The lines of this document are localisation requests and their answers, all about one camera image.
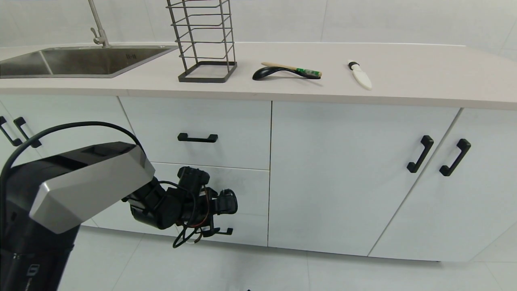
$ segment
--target stainless steel sink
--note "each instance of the stainless steel sink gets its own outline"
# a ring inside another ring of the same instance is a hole
[[[0,61],[0,79],[113,78],[177,46],[50,48]]]

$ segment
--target metal dish rack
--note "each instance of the metal dish rack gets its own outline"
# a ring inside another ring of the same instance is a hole
[[[178,80],[196,83],[226,82],[237,68],[230,0],[181,0],[175,3],[167,0],[167,4],[172,19],[171,26],[174,27],[179,46],[179,57],[185,68]],[[195,63],[189,67],[188,63],[192,60]],[[189,77],[202,66],[225,68],[225,75]]]

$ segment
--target white tile floor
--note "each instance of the white tile floor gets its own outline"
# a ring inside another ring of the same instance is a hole
[[[470,263],[365,258],[82,227],[59,291],[516,291],[517,225]]]

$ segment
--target white cabinet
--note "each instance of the white cabinet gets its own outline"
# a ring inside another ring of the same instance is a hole
[[[516,221],[517,111],[464,109],[370,255],[468,261]]]
[[[18,134],[24,131],[29,137],[55,125],[79,121],[110,122],[131,130],[115,96],[0,95],[0,101],[14,119],[21,117],[25,120],[21,129],[14,129]],[[40,139],[42,146],[36,150],[45,157],[113,141],[133,143],[129,137],[115,129],[87,126],[49,134]]]
[[[120,101],[151,162],[269,170],[269,101]]]
[[[95,222],[92,220],[92,219],[89,219],[83,223],[81,223],[81,225],[84,225],[84,226],[91,226],[91,227],[97,227],[97,224],[95,224]]]
[[[25,140],[17,133],[11,115],[1,103],[0,126],[2,127],[2,133],[0,134],[0,167],[3,167],[13,151]],[[40,158],[41,156],[33,148],[29,147],[16,159],[14,166]]]
[[[153,163],[153,166],[159,180],[177,183],[178,170],[184,165]],[[232,189],[237,196],[238,204],[236,214],[214,216],[215,227],[220,227],[223,232],[233,228],[233,234],[214,235],[203,240],[267,246],[269,171],[198,166],[195,168],[210,175],[207,186],[215,191]]]
[[[368,255],[457,112],[273,102],[268,245]]]
[[[178,231],[174,225],[168,229],[157,229],[153,226],[135,220],[131,214],[129,203],[122,201],[118,201],[117,203],[108,207],[106,210],[95,215],[93,220],[97,226],[101,228],[141,232],[144,234],[162,236],[178,236]]]
[[[178,183],[181,167],[188,165],[153,163],[158,180]],[[191,166],[207,172],[210,181],[207,187],[217,192],[232,189],[237,196],[239,214],[266,215],[269,202],[269,171],[220,167]]]

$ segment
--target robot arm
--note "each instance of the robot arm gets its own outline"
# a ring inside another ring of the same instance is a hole
[[[233,191],[207,188],[210,176],[199,169],[181,168],[178,184],[158,181],[154,173],[142,149],[124,142],[12,168],[6,183],[2,290],[57,290],[79,225],[119,200],[128,202],[139,222],[159,229],[182,226],[174,247],[192,236],[185,238],[187,228],[203,237],[232,234],[214,227],[214,215],[237,211]]]

